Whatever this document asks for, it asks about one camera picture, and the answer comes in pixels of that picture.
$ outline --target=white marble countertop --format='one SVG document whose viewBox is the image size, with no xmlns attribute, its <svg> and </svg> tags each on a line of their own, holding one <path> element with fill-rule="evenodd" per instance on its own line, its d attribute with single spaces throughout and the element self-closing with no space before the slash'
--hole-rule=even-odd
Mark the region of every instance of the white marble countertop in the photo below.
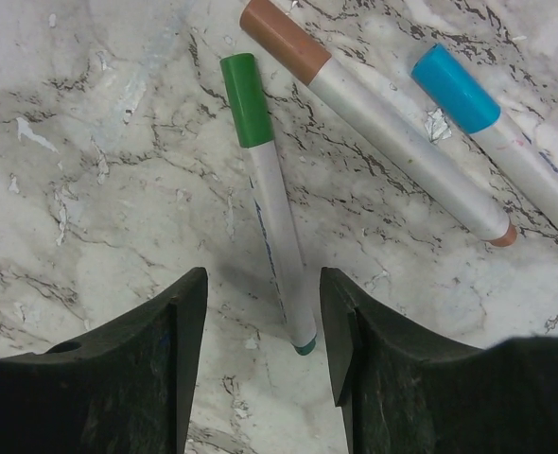
<svg viewBox="0 0 558 454">
<path fill-rule="evenodd" d="M 434 106 L 409 69 L 445 44 L 558 164 L 558 0 L 276 3 L 421 130 Z M 244 4 L 0 1 L 0 357 L 204 266 L 187 452 L 343 453 L 323 341 L 299 358 L 280 325 L 218 60 L 258 58 L 311 285 L 339 267 L 477 346 L 558 335 L 558 232 L 450 125 L 439 147 L 519 227 L 478 242 L 238 28 Z"/>
</svg>

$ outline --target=marker cap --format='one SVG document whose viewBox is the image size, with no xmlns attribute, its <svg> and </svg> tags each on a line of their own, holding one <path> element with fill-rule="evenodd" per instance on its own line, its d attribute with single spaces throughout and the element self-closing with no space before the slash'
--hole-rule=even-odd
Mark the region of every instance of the marker cap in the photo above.
<svg viewBox="0 0 558 454">
<path fill-rule="evenodd" d="M 267 100 L 252 54 L 236 54 L 220 61 L 239 145 L 252 148 L 273 140 Z"/>
<path fill-rule="evenodd" d="M 467 134 L 482 131 L 499 118 L 499 105 L 440 44 L 413 66 L 411 76 Z"/>
</svg>

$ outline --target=blue cap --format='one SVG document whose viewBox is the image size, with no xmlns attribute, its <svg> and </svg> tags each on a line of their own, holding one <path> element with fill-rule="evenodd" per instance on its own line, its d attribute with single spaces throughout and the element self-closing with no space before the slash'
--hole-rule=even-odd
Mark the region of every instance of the blue cap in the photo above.
<svg viewBox="0 0 558 454">
<path fill-rule="evenodd" d="M 440 44 L 415 64 L 411 76 L 467 134 L 482 131 L 499 118 L 499 105 Z"/>
</svg>

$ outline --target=green cap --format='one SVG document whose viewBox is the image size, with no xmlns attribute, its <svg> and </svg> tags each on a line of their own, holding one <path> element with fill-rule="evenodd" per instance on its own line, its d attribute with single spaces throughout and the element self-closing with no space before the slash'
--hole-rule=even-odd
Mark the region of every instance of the green cap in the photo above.
<svg viewBox="0 0 558 454">
<path fill-rule="evenodd" d="M 252 148 L 274 136 L 262 80 L 252 54 L 236 54 L 220 61 L 239 145 Z"/>
</svg>

